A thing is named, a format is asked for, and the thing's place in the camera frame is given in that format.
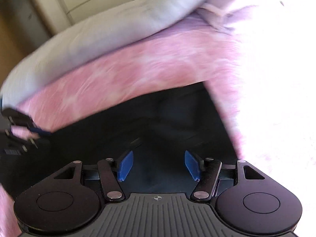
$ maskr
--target ribbed surface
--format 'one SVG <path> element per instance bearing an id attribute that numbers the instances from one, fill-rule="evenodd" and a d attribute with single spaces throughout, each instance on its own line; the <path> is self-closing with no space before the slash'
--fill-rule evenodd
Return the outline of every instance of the ribbed surface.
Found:
<path id="1" fill-rule="evenodd" d="M 69 236 L 245 237 L 222 224 L 208 205 L 193 203 L 185 194 L 132 194 L 125 202 L 107 205 L 96 221 Z"/>

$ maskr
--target silver screw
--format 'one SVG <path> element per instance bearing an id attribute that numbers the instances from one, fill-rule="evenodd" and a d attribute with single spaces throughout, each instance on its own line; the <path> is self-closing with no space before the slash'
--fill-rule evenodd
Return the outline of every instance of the silver screw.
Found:
<path id="1" fill-rule="evenodd" d="M 197 199 L 206 199 L 208 198 L 210 195 L 206 192 L 206 191 L 196 191 L 193 194 L 194 197 L 196 197 Z"/>
<path id="2" fill-rule="evenodd" d="M 110 199 L 116 200 L 123 196 L 123 194 L 119 191 L 110 191 L 106 194 L 106 196 Z"/>

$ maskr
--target pink bedspread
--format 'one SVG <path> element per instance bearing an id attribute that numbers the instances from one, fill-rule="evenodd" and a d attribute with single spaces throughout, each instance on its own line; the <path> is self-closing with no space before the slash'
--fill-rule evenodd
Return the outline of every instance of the pink bedspread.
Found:
<path id="1" fill-rule="evenodd" d="M 204 81 L 238 156 L 299 197 L 304 212 L 296 234 L 316 236 L 313 187 L 302 176 L 316 172 L 315 62 L 308 44 L 316 32 L 301 19 L 316 20 L 295 1 L 253 10 L 251 24 L 239 24 L 234 35 L 192 14 L 70 72 L 19 108 L 54 131 L 133 97 Z M 1 237 L 15 237 L 12 202 L 3 191 L 0 202 Z"/>

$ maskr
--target black fabric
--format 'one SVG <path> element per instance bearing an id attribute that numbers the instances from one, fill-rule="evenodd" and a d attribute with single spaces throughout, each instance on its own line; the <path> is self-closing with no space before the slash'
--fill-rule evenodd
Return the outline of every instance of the black fabric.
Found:
<path id="1" fill-rule="evenodd" d="M 184 165 L 186 150 L 224 164 L 237 159 L 208 92 L 197 83 L 146 94 L 67 126 L 49 138 L 50 153 L 2 157 L 0 182 L 15 198 L 71 161 L 118 158 L 137 138 L 143 144 L 134 150 L 124 192 L 192 192 L 196 182 Z"/>

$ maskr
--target triangular cutout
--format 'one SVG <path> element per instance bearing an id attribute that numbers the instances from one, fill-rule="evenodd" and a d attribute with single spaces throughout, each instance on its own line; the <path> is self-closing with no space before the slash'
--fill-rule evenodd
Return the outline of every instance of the triangular cutout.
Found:
<path id="1" fill-rule="evenodd" d="M 54 179 L 72 179 L 75 175 L 74 166 L 67 168 L 64 172 L 60 173 L 58 176 L 54 177 Z"/>
<path id="2" fill-rule="evenodd" d="M 250 166 L 244 166 L 244 174 L 247 180 L 264 180 L 264 177 Z"/>

